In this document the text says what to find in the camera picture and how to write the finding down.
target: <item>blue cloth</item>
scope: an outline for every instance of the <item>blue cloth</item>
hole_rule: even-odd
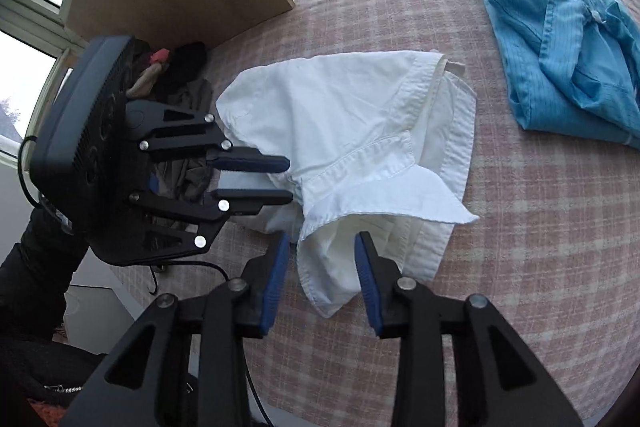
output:
[[[640,148],[640,31],[620,0],[484,0],[524,129]]]

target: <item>person's arm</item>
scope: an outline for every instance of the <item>person's arm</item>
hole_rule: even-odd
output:
[[[35,209],[20,243],[0,266],[0,333],[51,340],[88,248],[84,238],[66,234],[45,210]]]

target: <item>silver screw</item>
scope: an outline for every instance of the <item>silver screw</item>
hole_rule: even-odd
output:
[[[489,299],[487,299],[484,295],[480,295],[479,293],[474,293],[469,297],[469,304],[471,304],[474,308],[482,309],[489,304]]]
[[[239,292],[246,288],[246,281],[244,279],[231,279],[226,284],[232,292]]]
[[[171,293],[163,293],[156,299],[156,304],[158,308],[168,308],[175,302],[175,296],[171,295]]]
[[[396,281],[396,284],[401,290],[407,291],[415,290],[415,287],[417,285],[415,280],[411,279],[411,277],[401,277],[400,279],[398,279],[398,281]]]

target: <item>pink plaid fabric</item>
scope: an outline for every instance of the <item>pink plaid fabric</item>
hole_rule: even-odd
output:
[[[640,0],[623,1],[640,20]],[[522,131],[482,0],[295,2],[211,52],[214,97],[240,71],[294,57],[438,49],[466,64],[478,110],[464,203],[481,218],[456,227],[431,287],[455,298],[487,295],[583,417],[611,404],[640,361],[640,153]],[[260,234],[228,224],[203,257],[237,275],[266,245]],[[150,301],[148,269],[114,270],[134,297]],[[219,282],[207,269],[178,267],[159,278],[161,291],[181,298]],[[319,317],[291,261],[276,324],[246,352],[269,404],[319,426],[384,427],[398,347],[373,336],[360,297],[329,320]],[[450,360],[447,384],[453,390]],[[447,408],[453,426],[453,391]]]

